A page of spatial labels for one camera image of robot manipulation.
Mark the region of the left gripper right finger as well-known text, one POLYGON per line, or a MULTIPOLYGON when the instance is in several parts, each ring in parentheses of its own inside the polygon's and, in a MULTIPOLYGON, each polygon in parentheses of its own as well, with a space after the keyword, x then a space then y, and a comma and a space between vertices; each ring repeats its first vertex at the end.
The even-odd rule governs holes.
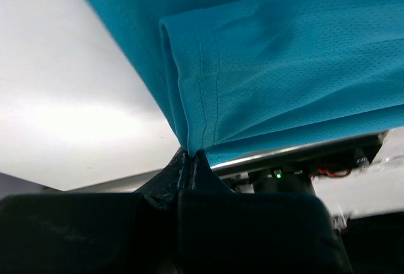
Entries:
POLYGON ((307 174, 273 174, 258 193, 232 191, 204 153, 177 200, 181 273, 351 273, 340 233, 307 174))

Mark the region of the teal blue t shirt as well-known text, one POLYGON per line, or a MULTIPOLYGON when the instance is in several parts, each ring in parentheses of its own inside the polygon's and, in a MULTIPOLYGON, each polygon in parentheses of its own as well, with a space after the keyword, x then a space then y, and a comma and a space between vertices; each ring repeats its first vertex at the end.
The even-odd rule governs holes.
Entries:
POLYGON ((403 125, 403 0, 87 0, 190 155, 403 125))

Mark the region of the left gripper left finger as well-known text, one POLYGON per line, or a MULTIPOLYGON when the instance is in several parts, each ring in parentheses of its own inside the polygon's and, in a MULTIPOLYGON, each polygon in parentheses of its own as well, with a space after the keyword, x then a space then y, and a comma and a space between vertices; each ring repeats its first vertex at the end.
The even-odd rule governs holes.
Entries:
POLYGON ((175 273, 171 211, 189 156, 179 150, 132 193, 1 200, 2 273, 175 273))

